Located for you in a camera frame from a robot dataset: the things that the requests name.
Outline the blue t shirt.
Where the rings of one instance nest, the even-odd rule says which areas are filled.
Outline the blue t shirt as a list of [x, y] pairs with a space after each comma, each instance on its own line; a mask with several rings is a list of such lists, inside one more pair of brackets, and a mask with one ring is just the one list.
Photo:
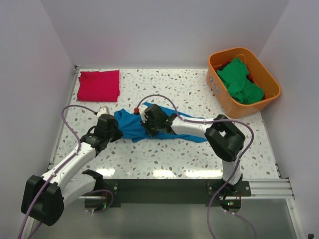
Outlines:
[[[138, 142], [143, 139], [152, 139], [152, 137], [146, 132], [145, 128], [141, 125], [141, 118], [139, 115], [129, 113], [125, 109], [121, 109], [114, 113], [115, 119], [118, 122], [119, 129], [123, 133], [124, 139], [131, 139], [132, 142]], [[206, 142], [206, 138], [187, 134], [165, 134], [159, 132], [153, 139], [183, 139], [196, 143]]]

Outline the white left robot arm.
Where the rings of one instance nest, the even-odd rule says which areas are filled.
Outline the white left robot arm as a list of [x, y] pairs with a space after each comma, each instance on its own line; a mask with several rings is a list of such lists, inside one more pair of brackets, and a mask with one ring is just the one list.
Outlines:
[[83, 183], [71, 184], [71, 180], [85, 164], [106, 149], [108, 143], [122, 135], [114, 116], [99, 116], [96, 126], [81, 137], [79, 148], [42, 176], [33, 175], [27, 180], [21, 212], [51, 226], [61, 217], [64, 208], [78, 197], [87, 193], [99, 195], [105, 189], [102, 174], [87, 169], [82, 172]]

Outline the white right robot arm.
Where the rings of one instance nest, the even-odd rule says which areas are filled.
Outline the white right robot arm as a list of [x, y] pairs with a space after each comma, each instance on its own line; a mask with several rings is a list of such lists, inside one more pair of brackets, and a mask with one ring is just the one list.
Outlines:
[[245, 136], [228, 118], [218, 115], [218, 122], [209, 123], [205, 119], [168, 115], [158, 105], [140, 105], [135, 113], [141, 117], [141, 125], [146, 132], [155, 137], [160, 132], [171, 135], [190, 135], [206, 139], [214, 153], [222, 160], [222, 190], [232, 196], [239, 191], [242, 178], [237, 165], [238, 156], [244, 146]]

